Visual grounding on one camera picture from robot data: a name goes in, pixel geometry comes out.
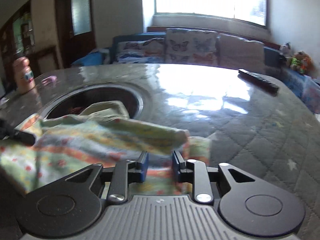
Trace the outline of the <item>butterfly print cushion lying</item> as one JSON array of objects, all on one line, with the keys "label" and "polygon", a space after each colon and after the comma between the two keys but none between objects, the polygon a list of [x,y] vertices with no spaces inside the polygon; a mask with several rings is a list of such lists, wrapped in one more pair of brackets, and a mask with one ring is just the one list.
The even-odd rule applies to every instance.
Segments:
[{"label": "butterfly print cushion lying", "polygon": [[114,64],[163,63],[164,38],[120,42],[113,62]]}]

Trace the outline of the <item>orange plush toy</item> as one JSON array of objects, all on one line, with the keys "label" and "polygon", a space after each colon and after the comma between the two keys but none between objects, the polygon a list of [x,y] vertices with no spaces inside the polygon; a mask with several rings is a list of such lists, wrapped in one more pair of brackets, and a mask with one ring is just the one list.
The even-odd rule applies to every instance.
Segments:
[{"label": "orange plush toy", "polygon": [[308,74],[308,72],[310,72],[311,69],[312,69],[311,58],[309,56],[303,57],[300,65],[300,73],[302,75]]}]

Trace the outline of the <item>quilted grey table cover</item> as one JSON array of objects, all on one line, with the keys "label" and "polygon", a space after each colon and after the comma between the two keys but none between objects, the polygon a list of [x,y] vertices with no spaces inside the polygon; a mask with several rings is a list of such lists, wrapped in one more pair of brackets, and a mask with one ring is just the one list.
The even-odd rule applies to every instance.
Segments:
[{"label": "quilted grey table cover", "polygon": [[143,99],[139,119],[187,129],[211,141],[211,165],[230,163],[295,193],[306,206],[301,239],[319,239],[319,122],[277,79],[277,96],[231,69],[177,64],[115,64],[55,70],[57,80],[11,93],[1,117],[12,126],[57,98],[91,84],[131,88]]}]

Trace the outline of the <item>dark blue sofa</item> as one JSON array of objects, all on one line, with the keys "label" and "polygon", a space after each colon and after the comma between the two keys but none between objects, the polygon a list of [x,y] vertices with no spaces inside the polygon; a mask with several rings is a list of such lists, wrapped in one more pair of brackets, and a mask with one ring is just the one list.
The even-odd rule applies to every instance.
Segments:
[{"label": "dark blue sofa", "polygon": [[72,63],[73,67],[124,63],[196,64],[275,76],[315,114],[319,114],[319,80],[309,76],[311,57],[292,53],[291,44],[279,49],[242,37],[190,29],[164,33],[123,35],[110,48],[96,48]]}]

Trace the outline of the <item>butterfly print cushion upright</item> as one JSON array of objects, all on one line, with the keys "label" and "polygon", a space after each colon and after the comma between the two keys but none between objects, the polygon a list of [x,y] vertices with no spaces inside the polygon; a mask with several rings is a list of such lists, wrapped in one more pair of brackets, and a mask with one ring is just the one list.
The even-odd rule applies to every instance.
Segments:
[{"label": "butterfly print cushion upright", "polygon": [[165,63],[216,66],[218,33],[169,28],[165,34]]}]

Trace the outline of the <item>black remote control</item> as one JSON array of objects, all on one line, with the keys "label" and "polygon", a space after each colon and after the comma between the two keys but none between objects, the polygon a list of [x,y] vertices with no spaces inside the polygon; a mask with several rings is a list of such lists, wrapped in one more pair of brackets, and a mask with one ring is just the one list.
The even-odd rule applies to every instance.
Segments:
[{"label": "black remote control", "polygon": [[279,87],[277,85],[275,85],[274,83],[268,81],[267,79],[261,77],[259,74],[249,72],[244,69],[239,69],[238,73],[239,73],[240,78],[248,81],[249,83],[251,83],[255,86],[258,86],[262,90],[264,90],[270,94],[273,94],[273,95],[278,94]]}]

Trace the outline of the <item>pink cartoon water bottle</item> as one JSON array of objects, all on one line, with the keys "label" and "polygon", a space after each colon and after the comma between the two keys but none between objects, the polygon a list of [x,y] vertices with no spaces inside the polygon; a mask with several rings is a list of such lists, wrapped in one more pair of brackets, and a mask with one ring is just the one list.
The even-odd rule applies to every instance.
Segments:
[{"label": "pink cartoon water bottle", "polygon": [[13,69],[17,90],[20,94],[25,94],[35,88],[33,71],[27,57],[16,59],[13,63]]}]

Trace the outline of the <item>blue bundled cloth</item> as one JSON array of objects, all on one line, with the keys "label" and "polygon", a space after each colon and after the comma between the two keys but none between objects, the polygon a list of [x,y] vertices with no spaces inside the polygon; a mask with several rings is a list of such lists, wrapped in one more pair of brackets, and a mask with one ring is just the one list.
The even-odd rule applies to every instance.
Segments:
[{"label": "blue bundled cloth", "polygon": [[108,48],[96,48],[86,56],[74,61],[72,67],[98,66],[110,63],[110,50]]}]

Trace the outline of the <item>floral children's shirt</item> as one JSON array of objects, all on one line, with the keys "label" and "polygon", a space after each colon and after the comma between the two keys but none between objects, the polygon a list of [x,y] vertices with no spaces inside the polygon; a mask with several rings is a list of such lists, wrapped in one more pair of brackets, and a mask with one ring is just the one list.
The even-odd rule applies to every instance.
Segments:
[{"label": "floral children's shirt", "polygon": [[17,128],[35,135],[36,142],[25,146],[2,140],[1,174],[23,195],[91,164],[112,167],[120,160],[136,160],[143,151],[149,153],[146,181],[131,185],[131,193],[189,193],[190,185],[173,181],[172,152],[180,152],[184,159],[209,161],[209,139],[130,119],[119,101],[94,103],[78,115],[55,119],[35,113]]}]

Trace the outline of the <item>round black table inset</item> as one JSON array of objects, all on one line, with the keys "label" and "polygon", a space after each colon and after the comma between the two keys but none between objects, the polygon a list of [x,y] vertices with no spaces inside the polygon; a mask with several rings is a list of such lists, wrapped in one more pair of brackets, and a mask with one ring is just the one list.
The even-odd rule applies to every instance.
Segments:
[{"label": "round black table inset", "polygon": [[94,103],[120,101],[129,117],[138,117],[143,110],[140,92],[130,86],[116,84],[87,85],[68,92],[49,103],[40,115],[45,119],[59,118],[68,114],[80,114]]}]

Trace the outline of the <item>clear plastic storage box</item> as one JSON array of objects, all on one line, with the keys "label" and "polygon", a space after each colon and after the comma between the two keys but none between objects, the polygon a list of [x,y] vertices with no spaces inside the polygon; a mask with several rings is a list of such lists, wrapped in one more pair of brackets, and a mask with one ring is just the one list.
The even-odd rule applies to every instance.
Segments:
[{"label": "clear plastic storage box", "polygon": [[319,80],[313,79],[310,76],[304,76],[302,101],[308,109],[314,113],[319,114],[320,111],[320,86]]}]

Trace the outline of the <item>white plush toy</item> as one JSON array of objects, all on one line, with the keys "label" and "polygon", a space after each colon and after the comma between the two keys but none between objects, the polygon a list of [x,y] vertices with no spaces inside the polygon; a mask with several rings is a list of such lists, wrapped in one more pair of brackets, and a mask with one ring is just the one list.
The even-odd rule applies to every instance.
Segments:
[{"label": "white plush toy", "polygon": [[291,51],[291,44],[290,42],[286,42],[280,46],[280,59],[283,62],[286,62],[287,59],[291,58],[292,51]]}]

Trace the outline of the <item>plain beige cushion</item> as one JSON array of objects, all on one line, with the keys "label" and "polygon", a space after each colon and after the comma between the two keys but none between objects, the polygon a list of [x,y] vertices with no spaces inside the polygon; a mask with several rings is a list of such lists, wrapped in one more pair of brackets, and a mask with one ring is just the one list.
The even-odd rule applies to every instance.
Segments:
[{"label": "plain beige cushion", "polygon": [[219,65],[229,69],[244,69],[259,74],[266,73],[264,44],[237,36],[220,34]]}]

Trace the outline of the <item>small pink toy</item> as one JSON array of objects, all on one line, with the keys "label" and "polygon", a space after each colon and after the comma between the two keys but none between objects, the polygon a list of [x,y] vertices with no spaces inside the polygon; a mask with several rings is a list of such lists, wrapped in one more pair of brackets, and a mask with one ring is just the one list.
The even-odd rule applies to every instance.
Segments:
[{"label": "small pink toy", "polygon": [[55,75],[51,75],[41,81],[41,83],[46,86],[50,83],[56,83],[57,77]]}]

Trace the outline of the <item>dark wooden display cabinet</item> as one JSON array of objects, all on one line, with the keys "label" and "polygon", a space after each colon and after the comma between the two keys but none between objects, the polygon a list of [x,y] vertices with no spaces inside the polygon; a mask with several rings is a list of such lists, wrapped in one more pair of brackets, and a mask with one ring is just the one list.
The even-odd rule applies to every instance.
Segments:
[{"label": "dark wooden display cabinet", "polygon": [[40,61],[45,58],[52,59],[53,62],[49,64],[50,68],[59,69],[55,45],[36,48],[31,18],[31,1],[25,3],[1,27],[1,58],[4,70],[1,81],[6,94],[16,89],[13,62],[22,56],[30,60],[31,70],[35,77],[45,72],[44,65],[40,64]]}]

